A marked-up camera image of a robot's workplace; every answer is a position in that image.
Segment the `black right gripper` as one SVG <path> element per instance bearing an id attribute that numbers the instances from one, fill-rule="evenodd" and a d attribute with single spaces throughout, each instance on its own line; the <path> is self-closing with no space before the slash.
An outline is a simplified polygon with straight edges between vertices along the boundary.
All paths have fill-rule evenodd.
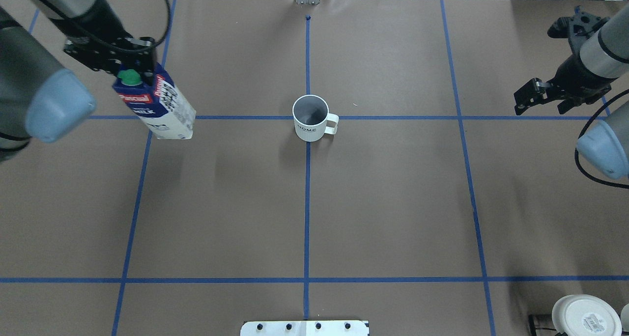
<path id="1" fill-rule="evenodd" d="M 584 103 L 591 105 L 604 96 L 610 89 L 613 77 L 602 77 L 586 69 L 578 56 L 568 57 L 557 69 L 550 83 L 541 79 L 530 79 L 514 94 L 514 111 L 521 116 L 526 110 L 536 105 L 545 105 L 546 92 L 553 87 L 555 100 L 561 100 L 557 109 L 565 114 Z"/>

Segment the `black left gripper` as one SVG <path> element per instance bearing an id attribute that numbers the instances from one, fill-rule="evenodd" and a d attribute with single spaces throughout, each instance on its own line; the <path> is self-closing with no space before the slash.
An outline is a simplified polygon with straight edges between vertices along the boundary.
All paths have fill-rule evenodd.
<path id="1" fill-rule="evenodd" d="M 117 76 L 122 70 L 133 69 L 142 81 L 154 81 L 157 67 L 156 46 L 152 37 L 118 38 L 108 46 L 96 41 L 77 44 L 67 39 L 63 51 L 95 72 L 104 71 Z"/>

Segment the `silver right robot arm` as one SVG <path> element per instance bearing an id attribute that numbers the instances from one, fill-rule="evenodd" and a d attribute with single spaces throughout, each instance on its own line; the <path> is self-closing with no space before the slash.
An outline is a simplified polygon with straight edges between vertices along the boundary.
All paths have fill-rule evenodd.
<path id="1" fill-rule="evenodd" d="M 600 17 L 576 7 L 572 16 L 558 18 L 547 30 L 550 38 L 566 39 L 571 55 L 549 81 L 534 77 L 514 94 L 517 116 L 536 105 L 556 101 L 560 114 L 593 105 L 607 95 L 612 83 L 626 75 L 628 7 L 612 17 Z M 573 160 L 584 177 L 609 187 L 627 189 L 619 179 L 628 176 L 628 105 L 609 106 L 627 96 L 624 90 L 606 100 L 588 119 L 577 137 Z"/>

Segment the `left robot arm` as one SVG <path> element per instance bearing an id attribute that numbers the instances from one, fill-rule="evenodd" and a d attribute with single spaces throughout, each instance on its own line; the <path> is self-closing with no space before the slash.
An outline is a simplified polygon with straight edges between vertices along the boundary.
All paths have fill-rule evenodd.
<path id="1" fill-rule="evenodd" d="M 153 85 L 162 66 L 156 48 L 162 37 L 134 37 L 107 0 L 30 0 L 63 33 L 63 51 L 88 69 L 116 76 L 133 70 Z M 32 139 L 51 143 L 70 133 L 96 110 L 96 99 L 6 10 L 0 32 L 1 160 L 9 161 Z"/>

